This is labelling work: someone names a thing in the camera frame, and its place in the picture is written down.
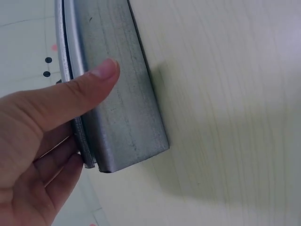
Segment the black dot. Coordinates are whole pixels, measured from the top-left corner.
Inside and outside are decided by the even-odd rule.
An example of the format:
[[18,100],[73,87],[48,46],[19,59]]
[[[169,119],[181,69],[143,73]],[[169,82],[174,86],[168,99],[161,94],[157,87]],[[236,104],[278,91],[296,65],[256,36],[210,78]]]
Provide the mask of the black dot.
[[50,76],[50,72],[45,71],[45,72],[43,73],[43,75],[44,75],[46,78],[48,78],[48,77]]
[[46,57],[46,58],[45,58],[45,62],[46,62],[47,64],[51,63],[51,62],[52,62],[52,58],[51,58],[51,57]]

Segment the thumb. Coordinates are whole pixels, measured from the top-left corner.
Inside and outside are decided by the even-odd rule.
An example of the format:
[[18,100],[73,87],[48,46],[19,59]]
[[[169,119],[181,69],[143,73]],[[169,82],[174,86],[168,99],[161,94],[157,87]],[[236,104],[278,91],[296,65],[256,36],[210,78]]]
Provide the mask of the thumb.
[[34,121],[45,132],[96,107],[109,95],[119,74],[119,64],[106,59],[95,69],[70,82],[17,92],[1,101],[14,105],[17,111],[13,112],[21,114],[17,115],[19,118]]

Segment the human hand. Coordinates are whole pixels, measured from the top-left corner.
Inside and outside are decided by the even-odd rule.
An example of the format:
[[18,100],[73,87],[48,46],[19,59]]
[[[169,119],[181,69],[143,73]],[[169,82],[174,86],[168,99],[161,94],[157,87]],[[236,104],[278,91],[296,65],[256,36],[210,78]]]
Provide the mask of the human hand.
[[70,82],[0,99],[1,225],[52,224],[83,165],[69,121],[102,102],[119,74],[107,59]]

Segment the light wood grain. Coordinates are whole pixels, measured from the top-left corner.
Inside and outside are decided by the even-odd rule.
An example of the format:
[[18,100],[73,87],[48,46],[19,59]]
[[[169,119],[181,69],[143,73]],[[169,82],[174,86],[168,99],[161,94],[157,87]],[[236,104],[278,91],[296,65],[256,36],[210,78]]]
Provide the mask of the light wood grain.
[[90,171],[112,226],[301,226],[301,1],[130,0],[171,148]]

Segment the pink dot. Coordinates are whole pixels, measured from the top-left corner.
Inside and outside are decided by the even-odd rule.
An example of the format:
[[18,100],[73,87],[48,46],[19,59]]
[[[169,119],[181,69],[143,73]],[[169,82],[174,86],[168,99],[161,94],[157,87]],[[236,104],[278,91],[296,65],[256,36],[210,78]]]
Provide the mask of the pink dot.
[[57,45],[56,45],[56,44],[52,45],[52,46],[51,46],[51,49],[52,49],[53,51],[57,51]]

